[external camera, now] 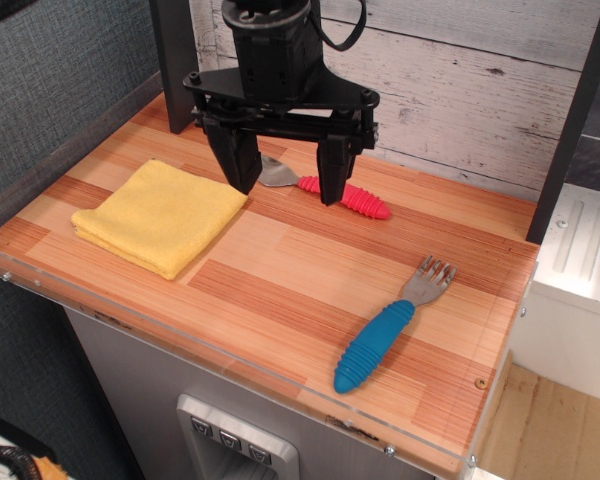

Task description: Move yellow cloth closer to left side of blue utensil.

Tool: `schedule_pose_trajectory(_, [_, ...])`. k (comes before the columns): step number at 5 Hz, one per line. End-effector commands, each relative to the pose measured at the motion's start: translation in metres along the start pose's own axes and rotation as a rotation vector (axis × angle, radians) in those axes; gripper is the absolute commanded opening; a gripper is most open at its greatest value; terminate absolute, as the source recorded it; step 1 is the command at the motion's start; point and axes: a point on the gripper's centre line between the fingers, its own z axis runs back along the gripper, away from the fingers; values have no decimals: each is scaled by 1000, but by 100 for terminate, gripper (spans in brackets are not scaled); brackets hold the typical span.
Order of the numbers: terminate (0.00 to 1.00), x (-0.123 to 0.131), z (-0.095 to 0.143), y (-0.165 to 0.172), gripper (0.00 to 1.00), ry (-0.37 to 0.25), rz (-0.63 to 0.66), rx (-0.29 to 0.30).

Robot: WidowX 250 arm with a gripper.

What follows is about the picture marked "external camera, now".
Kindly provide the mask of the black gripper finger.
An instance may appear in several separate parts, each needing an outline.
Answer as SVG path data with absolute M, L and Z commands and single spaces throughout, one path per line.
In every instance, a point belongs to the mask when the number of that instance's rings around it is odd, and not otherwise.
M 352 170 L 351 137 L 328 135 L 318 142 L 317 166 L 321 201 L 330 206 L 342 200 Z
M 249 194 L 262 172 L 261 153 L 254 133 L 204 119 L 203 130 L 229 184 Z

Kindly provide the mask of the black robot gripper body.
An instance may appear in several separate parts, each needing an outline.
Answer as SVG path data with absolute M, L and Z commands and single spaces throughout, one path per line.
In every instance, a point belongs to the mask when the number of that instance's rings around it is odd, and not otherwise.
M 192 72 L 184 86 L 195 99 L 195 118 L 210 141 L 255 135 L 291 138 L 326 146 L 341 138 L 348 152 L 374 147 L 377 92 L 341 78 L 325 65 L 323 48 L 351 48 L 366 24 L 367 9 L 351 34 L 334 43 L 321 25 L 317 1 L 225 1 L 238 64 Z

